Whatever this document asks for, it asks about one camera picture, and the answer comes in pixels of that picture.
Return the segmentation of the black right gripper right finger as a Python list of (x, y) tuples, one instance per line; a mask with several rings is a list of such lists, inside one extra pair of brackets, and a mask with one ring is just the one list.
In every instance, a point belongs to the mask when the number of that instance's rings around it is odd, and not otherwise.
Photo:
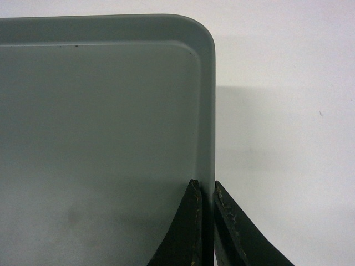
[(213, 193), (217, 265), (292, 265), (255, 226), (224, 186)]

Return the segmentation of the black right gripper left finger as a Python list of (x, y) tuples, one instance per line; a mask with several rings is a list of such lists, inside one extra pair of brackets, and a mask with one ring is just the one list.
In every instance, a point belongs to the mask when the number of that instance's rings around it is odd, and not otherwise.
[(149, 265), (202, 265), (202, 195), (190, 180), (174, 219)]

